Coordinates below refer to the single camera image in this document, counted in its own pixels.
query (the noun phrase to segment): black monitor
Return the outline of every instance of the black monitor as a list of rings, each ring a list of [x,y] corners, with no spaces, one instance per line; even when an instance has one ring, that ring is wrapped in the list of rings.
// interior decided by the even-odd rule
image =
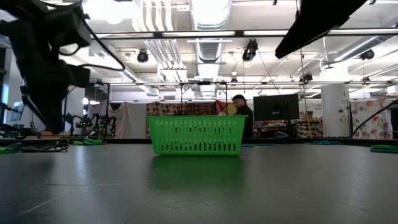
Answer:
[[[299,119],[299,96],[297,94],[256,96],[254,102],[254,120],[291,120]]]

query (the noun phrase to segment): computer monitor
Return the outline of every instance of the computer monitor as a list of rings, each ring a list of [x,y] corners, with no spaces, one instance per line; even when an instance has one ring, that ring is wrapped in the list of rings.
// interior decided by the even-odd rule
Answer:
[[[297,94],[256,96],[254,102],[254,120],[291,120],[299,119],[299,96]]]
[[[22,118],[22,113],[24,112],[25,105],[22,101],[18,101],[14,103],[12,109],[17,110],[11,111],[10,121],[20,121]]]

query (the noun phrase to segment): white pillar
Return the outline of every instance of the white pillar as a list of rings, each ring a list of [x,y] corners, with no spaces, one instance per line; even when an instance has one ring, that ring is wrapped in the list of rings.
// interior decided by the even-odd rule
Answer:
[[[10,107],[14,106],[15,102],[22,101],[20,86],[22,85],[22,78],[17,67],[16,58],[14,52],[11,49],[6,51],[6,60],[4,62],[4,69],[6,74],[4,75],[4,81],[2,86],[2,98],[1,101]],[[34,122],[36,130],[43,131],[45,125],[41,120],[33,114],[32,111],[25,106],[21,116],[21,121],[9,121],[11,113],[5,112],[3,123],[13,124],[24,124],[25,128],[31,128],[30,122]]]
[[[324,81],[348,81],[348,68],[345,64],[334,64],[333,68],[320,74]],[[324,137],[349,137],[347,84],[324,85],[321,88]]]

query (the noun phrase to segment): security camera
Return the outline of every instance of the security camera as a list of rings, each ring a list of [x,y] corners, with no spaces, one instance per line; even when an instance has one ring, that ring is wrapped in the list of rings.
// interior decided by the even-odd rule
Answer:
[[[359,56],[359,58],[362,59],[362,60],[365,60],[365,59],[370,60],[370,59],[374,58],[374,52],[373,52],[372,49],[371,49],[371,50],[367,50],[367,51],[363,52],[363,53]]]
[[[256,56],[256,51],[258,50],[258,48],[259,47],[257,41],[255,39],[250,40],[248,46],[246,47],[246,49],[244,49],[242,60],[244,62],[250,62],[251,60],[253,60],[254,56]]]
[[[137,56],[137,61],[140,63],[145,63],[148,61],[148,59],[147,50],[140,50]]]

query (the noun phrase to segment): patterned fabric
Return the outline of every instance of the patterned fabric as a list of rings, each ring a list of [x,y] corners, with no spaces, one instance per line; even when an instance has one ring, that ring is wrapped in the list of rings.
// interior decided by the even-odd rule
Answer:
[[[183,105],[184,115],[214,115],[214,103],[190,103]],[[153,102],[147,104],[147,116],[173,116],[180,114],[181,104]],[[150,131],[147,122],[147,139]]]
[[[228,115],[234,115],[237,110],[233,103],[225,103],[225,101],[216,100],[216,114],[217,115],[226,115],[226,111],[228,107]]]
[[[351,102],[354,129],[389,103],[386,100]],[[363,124],[354,134],[354,138],[392,139],[391,111],[384,110]]]

